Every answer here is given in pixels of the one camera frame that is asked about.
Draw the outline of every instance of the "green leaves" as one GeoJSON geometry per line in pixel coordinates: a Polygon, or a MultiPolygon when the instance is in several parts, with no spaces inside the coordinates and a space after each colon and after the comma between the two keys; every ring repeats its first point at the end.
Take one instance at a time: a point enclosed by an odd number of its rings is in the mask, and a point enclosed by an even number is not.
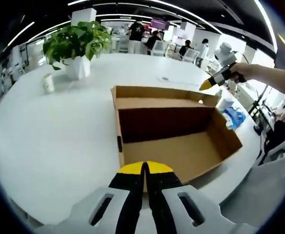
{"type": "Polygon", "coordinates": [[[54,70],[60,70],[61,68],[54,66],[53,64],[51,64],[54,70]]]}
{"type": "Polygon", "coordinates": [[[76,33],[77,38],[80,38],[81,36],[83,36],[86,32],[84,30],[79,29],[78,27],[73,27],[72,31],[74,33],[76,33]]]}
{"type": "Polygon", "coordinates": [[[94,55],[98,57],[103,49],[109,49],[110,45],[111,35],[99,22],[79,22],[77,26],[67,26],[53,34],[44,43],[43,53],[49,64],[59,70],[53,65],[54,61],[64,64],[64,59],[84,55],[91,60],[94,55]]]}

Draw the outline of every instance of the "ceiling light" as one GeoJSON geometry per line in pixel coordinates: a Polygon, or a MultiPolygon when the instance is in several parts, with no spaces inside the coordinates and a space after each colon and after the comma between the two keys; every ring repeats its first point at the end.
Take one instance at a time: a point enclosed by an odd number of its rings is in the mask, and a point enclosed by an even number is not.
{"type": "Polygon", "coordinates": [[[20,22],[20,23],[22,23],[22,21],[24,20],[24,17],[25,17],[25,15],[22,17],[22,19],[21,19],[21,22],[20,22]]]}
{"type": "Polygon", "coordinates": [[[199,26],[201,29],[205,29],[205,27],[203,27],[202,25],[200,24],[197,24],[196,22],[184,17],[184,16],[180,16],[180,15],[177,15],[176,13],[174,12],[171,12],[171,11],[167,11],[167,10],[164,10],[164,9],[161,9],[161,8],[157,8],[157,7],[153,7],[153,6],[147,6],[147,5],[142,5],[142,4],[136,4],[136,3],[127,3],[127,2],[119,2],[119,3],[116,3],[116,2],[110,2],[110,3],[99,3],[99,4],[94,4],[93,6],[99,6],[99,5],[115,5],[115,4],[120,4],[120,5],[133,5],[133,6],[142,6],[142,7],[146,7],[146,8],[152,8],[152,9],[156,9],[156,10],[159,10],[159,11],[164,11],[164,12],[167,12],[169,14],[172,14],[176,17],[180,17],[180,18],[183,18],[191,23],[194,23],[195,25],[199,26]]]}
{"type": "Polygon", "coordinates": [[[89,1],[89,0],[77,0],[77,1],[73,1],[73,2],[68,3],[68,6],[71,6],[71,5],[74,5],[74,4],[83,2],[83,1],[89,1]]]}
{"type": "Polygon", "coordinates": [[[268,30],[270,32],[270,36],[271,36],[271,39],[272,39],[272,44],[273,44],[273,47],[274,47],[274,52],[277,53],[278,51],[278,45],[277,45],[277,40],[275,38],[275,35],[274,35],[274,31],[273,31],[273,28],[272,28],[272,25],[271,25],[271,22],[269,20],[269,17],[264,9],[264,7],[261,5],[261,3],[258,1],[258,0],[254,0],[257,7],[259,8],[261,14],[263,15],[264,19],[265,19],[265,22],[266,22],[266,25],[268,27],[268,30]]]}
{"type": "Polygon", "coordinates": [[[170,22],[171,25],[174,25],[174,26],[180,26],[179,24],[176,24],[176,23],[172,23],[170,22]]]}
{"type": "Polygon", "coordinates": [[[222,32],[221,32],[218,28],[216,28],[214,25],[212,25],[212,24],[210,24],[209,22],[207,22],[205,19],[203,19],[203,18],[197,16],[196,14],[193,14],[192,12],[187,11],[187,10],[185,10],[185,9],[179,7],[179,6],[175,6],[175,5],[173,5],[173,4],[170,4],[170,3],[167,3],[167,2],[164,2],[164,1],[160,1],[160,0],[148,0],[148,1],[153,1],[153,2],[156,2],[156,3],[162,4],[162,5],[170,6],[170,7],[173,7],[173,8],[175,8],[175,9],[178,9],[179,11],[182,11],[182,12],[184,12],[184,13],[187,13],[188,15],[191,15],[191,16],[193,16],[193,17],[196,17],[197,19],[199,19],[199,20],[203,21],[205,24],[207,24],[209,27],[211,27],[211,28],[213,28],[214,30],[216,30],[218,33],[222,34],[222,32]]]}
{"type": "Polygon", "coordinates": [[[42,32],[40,32],[40,33],[38,33],[37,35],[35,35],[35,36],[32,37],[31,39],[29,39],[27,42],[30,42],[30,41],[33,40],[34,38],[37,38],[38,36],[42,35],[42,34],[45,33],[45,32],[48,32],[49,30],[51,30],[51,29],[53,29],[53,28],[59,27],[59,26],[61,26],[61,25],[64,25],[64,24],[66,24],[66,23],[69,23],[69,22],[71,22],[71,21],[69,20],[69,21],[66,21],[66,22],[57,24],[57,25],[55,25],[55,26],[53,26],[53,27],[51,27],[51,28],[48,28],[48,29],[46,29],[46,30],[44,30],[44,31],[42,31],[42,32]]]}
{"type": "Polygon", "coordinates": [[[50,32],[50,33],[47,33],[45,36],[51,35],[52,33],[55,33],[55,32],[57,32],[57,31],[59,31],[59,29],[56,29],[56,30],[54,30],[54,31],[52,31],[52,32],[50,32]]]}
{"type": "Polygon", "coordinates": [[[135,22],[134,19],[102,19],[101,21],[132,21],[132,22],[135,22]]]}
{"type": "Polygon", "coordinates": [[[284,40],[284,38],[280,35],[280,34],[278,34],[278,36],[279,36],[279,38],[281,39],[281,41],[284,43],[284,45],[285,45],[285,40],[284,40]]]}
{"type": "Polygon", "coordinates": [[[130,17],[140,17],[140,18],[152,19],[152,17],[149,17],[149,16],[139,16],[139,15],[130,15],[130,14],[104,14],[104,15],[96,15],[96,17],[102,17],[102,16],[130,16],[130,17]]]}
{"type": "Polygon", "coordinates": [[[132,6],[145,6],[145,5],[142,5],[142,4],[127,3],[127,2],[118,2],[117,4],[119,4],[119,5],[132,5],[132,6]]]}
{"type": "Polygon", "coordinates": [[[15,41],[15,39],[18,38],[18,36],[20,36],[26,29],[28,29],[29,27],[31,27],[34,23],[35,23],[35,22],[32,22],[32,23],[30,23],[29,25],[27,25],[25,28],[23,28],[14,38],[12,38],[12,40],[8,43],[7,47],[8,47],[9,45],[11,45],[11,44],[15,41]]]}

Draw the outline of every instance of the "computer monitor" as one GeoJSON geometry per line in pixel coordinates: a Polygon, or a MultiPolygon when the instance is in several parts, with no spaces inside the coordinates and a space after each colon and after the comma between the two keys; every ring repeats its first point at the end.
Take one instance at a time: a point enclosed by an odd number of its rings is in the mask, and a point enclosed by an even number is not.
{"type": "Polygon", "coordinates": [[[169,23],[166,21],[160,20],[160,19],[152,19],[151,27],[161,29],[161,30],[168,30],[169,23]]]}

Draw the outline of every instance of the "desk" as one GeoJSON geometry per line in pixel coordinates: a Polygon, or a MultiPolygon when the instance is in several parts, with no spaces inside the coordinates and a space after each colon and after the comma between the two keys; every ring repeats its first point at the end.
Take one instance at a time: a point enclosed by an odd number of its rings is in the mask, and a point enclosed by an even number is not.
{"type": "MultiPolygon", "coordinates": [[[[67,218],[73,204],[107,186],[119,169],[113,86],[197,91],[209,77],[194,64],[146,55],[102,54],[91,69],[89,78],[69,81],[64,69],[41,66],[20,77],[0,104],[0,183],[44,224],[67,218]],[[46,95],[42,77],[50,72],[56,91],[46,95]]],[[[243,147],[200,185],[216,203],[228,197],[256,160],[260,139],[253,125],[247,116],[236,130],[243,147]]]]}

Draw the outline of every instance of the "black shirt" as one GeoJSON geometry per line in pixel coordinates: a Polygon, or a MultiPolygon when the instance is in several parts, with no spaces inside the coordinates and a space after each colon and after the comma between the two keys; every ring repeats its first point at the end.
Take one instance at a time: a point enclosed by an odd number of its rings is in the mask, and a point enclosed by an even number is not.
{"type": "Polygon", "coordinates": [[[158,36],[150,37],[145,45],[148,47],[148,49],[151,50],[153,49],[153,46],[157,40],[161,40],[161,38],[159,38],[158,36]]]}
{"type": "Polygon", "coordinates": [[[142,24],[135,22],[131,25],[129,29],[132,31],[129,40],[142,40],[142,35],[145,31],[142,24]]]}
{"type": "Polygon", "coordinates": [[[179,54],[180,54],[181,56],[184,56],[184,55],[186,54],[186,51],[187,51],[188,48],[192,49],[191,46],[183,45],[183,46],[180,48],[180,50],[179,50],[179,54]]]}
{"type": "Polygon", "coordinates": [[[274,131],[270,129],[267,132],[265,152],[277,147],[283,141],[285,141],[285,123],[278,120],[274,124],[274,131]]]}

